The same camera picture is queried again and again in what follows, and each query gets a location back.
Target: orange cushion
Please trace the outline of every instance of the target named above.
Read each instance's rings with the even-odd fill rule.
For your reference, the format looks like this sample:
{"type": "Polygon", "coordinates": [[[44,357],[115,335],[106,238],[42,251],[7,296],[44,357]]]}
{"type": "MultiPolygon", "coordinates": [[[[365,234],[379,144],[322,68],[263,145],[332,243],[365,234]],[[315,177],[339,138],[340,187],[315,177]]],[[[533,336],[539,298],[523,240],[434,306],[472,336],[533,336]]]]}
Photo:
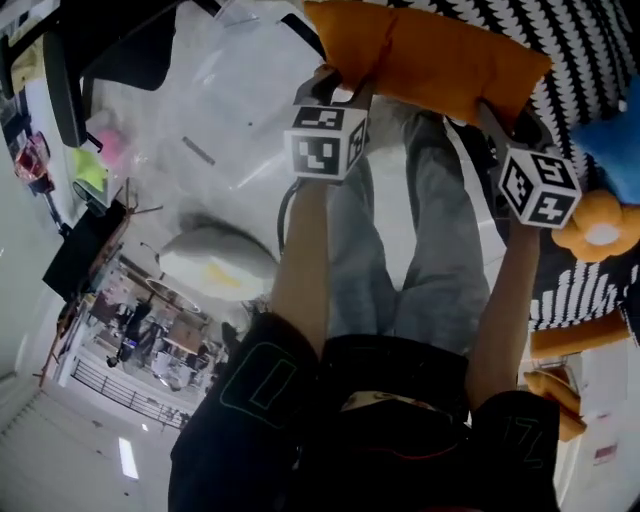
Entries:
{"type": "Polygon", "coordinates": [[[506,36],[418,9],[305,2],[327,54],[353,90],[374,74],[377,92],[479,126],[483,98],[513,126],[551,59],[506,36]]]}
{"type": "Polygon", "coordinates": [[[622,313],[608,315],[571,327],[545,329],[531,333],[531,357],[561,357],[601,347],[629,338],[629,328],[622,313]]]}

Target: railing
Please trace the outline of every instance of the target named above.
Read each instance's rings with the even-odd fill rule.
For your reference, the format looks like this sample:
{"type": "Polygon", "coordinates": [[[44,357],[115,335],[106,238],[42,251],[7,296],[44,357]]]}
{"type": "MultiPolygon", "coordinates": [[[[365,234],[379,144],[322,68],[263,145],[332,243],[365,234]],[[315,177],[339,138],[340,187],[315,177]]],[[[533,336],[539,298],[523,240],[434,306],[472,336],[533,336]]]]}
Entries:
{"type": "Polygon", "coordinates": [[[108,399],[163,425],[180,430],[190,418],[184,411],[160,404],[153,398],[129,389],[82,361],[78,361],[71,376],[108,399]]]}

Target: ceiling light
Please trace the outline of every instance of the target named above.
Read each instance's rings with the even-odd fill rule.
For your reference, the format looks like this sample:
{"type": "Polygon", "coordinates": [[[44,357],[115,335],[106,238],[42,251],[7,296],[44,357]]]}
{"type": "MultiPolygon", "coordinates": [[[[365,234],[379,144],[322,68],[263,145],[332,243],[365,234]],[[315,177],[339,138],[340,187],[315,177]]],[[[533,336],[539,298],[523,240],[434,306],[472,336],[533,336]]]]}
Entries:
{"type": "Polygon", "coordinates": [[[122,464],[122,473],[124,476],[138,479],[138,469],[136,468],[136,461],[133,458],[133,449],[131,443],[126,439],[118,438],[120,445],[120,464],[122,464]]]}

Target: white wall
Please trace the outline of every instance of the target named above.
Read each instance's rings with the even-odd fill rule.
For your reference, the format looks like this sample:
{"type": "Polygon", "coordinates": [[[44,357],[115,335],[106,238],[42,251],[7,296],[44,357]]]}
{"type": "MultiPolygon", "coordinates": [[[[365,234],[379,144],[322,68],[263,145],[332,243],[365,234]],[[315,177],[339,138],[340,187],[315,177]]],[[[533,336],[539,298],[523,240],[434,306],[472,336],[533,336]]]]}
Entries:
{"type": "MultiPolygon", "coordinates": [[[[51,288],[44,286],[40,297],[33,305],[32,320],[27,324],[20,350],[16,357],[15,371],[22,376],[39,374],[56,337],[58,316],[64,300],[51,288]]],[[[50,369],[55,367],[52,360],[50,369]]]]}
{"type": "Polygon", "coordinates": [[[36,391],[35,379],[11,374],[0,382],[0,431],[15,418],[36,391]]]}
{"type": "Polygon", "coordinates": [[[61,244],[62,237],[56,233],[44,199],[34,197],[16,178],[13,162],[2,139],[0,376],[14,370],[25,332],[38,321],[36,305],[47,290],[42,276],[61,244]]]}
{"type": "Polygon", "coordinates": [[[176,438],[173,429],[146,433],[49,385],[0,436],[0,509],[162,512],[176,438]],[[121,472],[118,437],[133,445],[137,482],[121,472]]]}

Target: leg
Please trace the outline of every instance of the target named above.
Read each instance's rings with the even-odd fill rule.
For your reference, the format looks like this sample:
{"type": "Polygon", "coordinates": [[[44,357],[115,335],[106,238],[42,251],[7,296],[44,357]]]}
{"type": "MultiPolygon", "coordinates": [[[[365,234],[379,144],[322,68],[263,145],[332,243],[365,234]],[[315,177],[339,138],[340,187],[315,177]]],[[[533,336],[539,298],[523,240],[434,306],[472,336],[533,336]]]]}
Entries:
{"type": "Polygon", "coordinates": [[[417,244],[395,332],[464,355],[489,298],[475,213],[441,116],[413,116],[403,136],[417,244]]]}
{"type": "Polygon", "coordinates": [[[385,332],[393,323],[396,292],[373,225],[373,181],[366,158],[327,201],[329,337],[385,332]]]}

